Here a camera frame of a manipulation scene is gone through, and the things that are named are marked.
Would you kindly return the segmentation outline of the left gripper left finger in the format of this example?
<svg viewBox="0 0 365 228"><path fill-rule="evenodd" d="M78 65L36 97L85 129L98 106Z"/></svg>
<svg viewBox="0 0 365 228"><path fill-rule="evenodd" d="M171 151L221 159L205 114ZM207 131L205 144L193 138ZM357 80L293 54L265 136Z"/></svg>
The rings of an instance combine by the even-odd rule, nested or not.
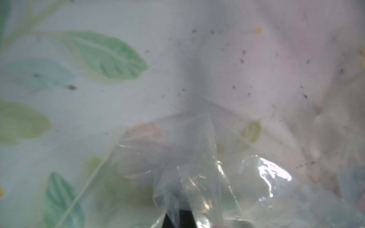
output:
<svg viewBox="0 0 365 228"><path fill-rule="evenodd" d="M175 228L174 224L167 214L165 215L165 218L163 220L162 228Z"/></svg>

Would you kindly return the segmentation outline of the zip-top bag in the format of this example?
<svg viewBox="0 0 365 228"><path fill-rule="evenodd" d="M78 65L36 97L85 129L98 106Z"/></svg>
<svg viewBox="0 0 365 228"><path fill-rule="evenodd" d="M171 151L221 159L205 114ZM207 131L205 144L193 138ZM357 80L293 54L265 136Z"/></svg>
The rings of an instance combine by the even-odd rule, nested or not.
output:
<svg viewBox="0 0 365 228"><path fill-rule="evenodd" d="M300 178L211 116L165 119L123 136L58 228L362 228L356 207Z"/></svg>

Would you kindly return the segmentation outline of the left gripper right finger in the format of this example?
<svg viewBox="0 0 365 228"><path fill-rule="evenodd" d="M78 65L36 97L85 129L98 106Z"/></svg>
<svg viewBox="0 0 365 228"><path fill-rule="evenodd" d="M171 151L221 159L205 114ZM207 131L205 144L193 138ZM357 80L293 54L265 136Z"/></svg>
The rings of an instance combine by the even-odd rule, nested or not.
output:
<svg viewBox="0 0 365 228"><path fill-rule="evenodd" d="M194 216L191 211L180 210L180 228L197 228Z"/></svg>

